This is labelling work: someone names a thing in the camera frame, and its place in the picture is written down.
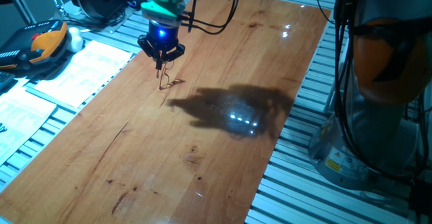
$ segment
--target wooden table surface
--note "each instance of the wooden table surface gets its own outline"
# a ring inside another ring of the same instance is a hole
[[[230,5],[201,0],[196,18],[222,24]],[[181,28],[168,73],[184,82],[160,91],[138,54],[1,193],[0,215],[243,223],[324,26],[314,7],[240,0],[218,36]]]

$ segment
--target yellow warning sticker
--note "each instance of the yellow warning sticker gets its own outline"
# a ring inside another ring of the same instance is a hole
[[[352,179],[364,179],[368,174],[368,168],[365,164],[335,147],[331,147],[325,165]]]
[[[336,163],[335,161],[331,160],[330,158],[327,159],[327,161],[325,162],[325,164],[326,164],[329,168],[331,168],[331,169],[333,169],[334,171],[337,171],[337,172],[339,173],[339,171],[340,171],[340,167],[341,167],[340,164]]]

